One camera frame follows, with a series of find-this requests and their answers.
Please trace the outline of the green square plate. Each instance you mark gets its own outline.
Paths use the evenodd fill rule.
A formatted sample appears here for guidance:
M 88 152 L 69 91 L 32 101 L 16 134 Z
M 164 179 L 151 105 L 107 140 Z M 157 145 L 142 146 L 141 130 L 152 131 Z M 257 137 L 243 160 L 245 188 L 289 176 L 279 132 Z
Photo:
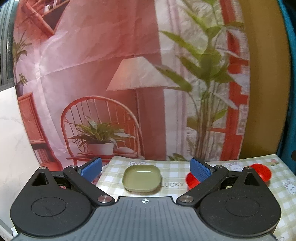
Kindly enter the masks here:
M 161 172 L 153 165 L 134 165 L 128 167 L 122 178 L 127 191 L 148 193 L 158 189 L 162 183 Z

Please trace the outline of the white marble board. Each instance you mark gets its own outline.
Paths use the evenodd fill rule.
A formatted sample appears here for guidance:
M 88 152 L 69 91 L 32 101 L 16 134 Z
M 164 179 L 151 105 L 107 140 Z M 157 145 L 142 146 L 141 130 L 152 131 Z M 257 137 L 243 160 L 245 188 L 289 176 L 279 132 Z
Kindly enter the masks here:
M 10 208 L 39 167 L 19 110 L 14 87 L 1 91 L 1 220 L 12 227 Z

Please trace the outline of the printed room backdrop tapestry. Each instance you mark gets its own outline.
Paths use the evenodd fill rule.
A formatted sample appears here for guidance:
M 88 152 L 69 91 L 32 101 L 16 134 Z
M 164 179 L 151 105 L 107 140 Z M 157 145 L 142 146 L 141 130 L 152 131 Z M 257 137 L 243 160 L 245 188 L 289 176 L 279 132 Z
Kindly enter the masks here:
M 18 1 L 13 71 L 50 170 L 93 156 L 240 155 L 250 69 L 239 1 Z

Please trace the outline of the red plastic bowl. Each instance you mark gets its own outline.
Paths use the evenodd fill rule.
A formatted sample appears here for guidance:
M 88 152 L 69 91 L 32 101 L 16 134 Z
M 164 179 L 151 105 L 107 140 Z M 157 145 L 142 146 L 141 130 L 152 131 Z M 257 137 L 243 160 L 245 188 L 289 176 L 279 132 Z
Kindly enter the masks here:
M 267 166 L 255 163 L 252 164 L 250 167 L 252 167 L 257 172 L 257 174 L 262 178 L 264 182 L 270 181 L 272 173 Z
M 185 181 L 186 181 L 188 190 L 191 190 L 192 188 L 200 184 L 199 180 L 197 180 L 191 172 L 187 174 Z

